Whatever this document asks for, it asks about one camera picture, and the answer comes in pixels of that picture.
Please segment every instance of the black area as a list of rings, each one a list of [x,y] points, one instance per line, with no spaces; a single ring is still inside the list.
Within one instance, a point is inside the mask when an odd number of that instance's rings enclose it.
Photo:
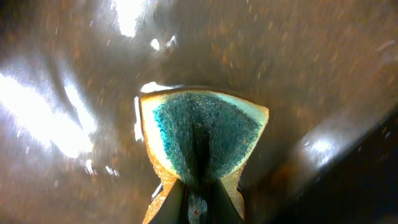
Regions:
[[[398,223],[398,111],[271,223]]]

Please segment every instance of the dark green abrasive surface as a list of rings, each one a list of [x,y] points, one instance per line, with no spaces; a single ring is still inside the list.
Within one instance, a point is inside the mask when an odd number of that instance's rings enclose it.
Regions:
[[[200,185],[230,173],[249,152],[260,125],[208,93],[178,93],[154,110],[164,149],[183,182]]]

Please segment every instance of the speckled countertop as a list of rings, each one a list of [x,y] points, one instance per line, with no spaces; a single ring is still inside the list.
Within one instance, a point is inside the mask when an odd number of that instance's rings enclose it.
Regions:
[[[1,4],[9,222],[141,223],[160,182],[134,130],[146,83],[234,90],[270,109],[240,181],[249,223],[268,220],[398,102],[394,0]]]

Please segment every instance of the green scouring pad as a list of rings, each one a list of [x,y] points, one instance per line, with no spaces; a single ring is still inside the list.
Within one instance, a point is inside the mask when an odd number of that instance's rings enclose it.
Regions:
[[[241,167],[268,109],[224,93],[182,90],[141,99],[149,151],[183,183],[198,187]]]

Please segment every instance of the shiny surface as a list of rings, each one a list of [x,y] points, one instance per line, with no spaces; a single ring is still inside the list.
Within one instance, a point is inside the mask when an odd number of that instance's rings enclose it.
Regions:
[[[14,2],[0,21],[4,220],[141,223],[160,182],[135,132],[146,83],[234,90],[270,109],[240,181],[249,223],[398,102],[392,0]]]

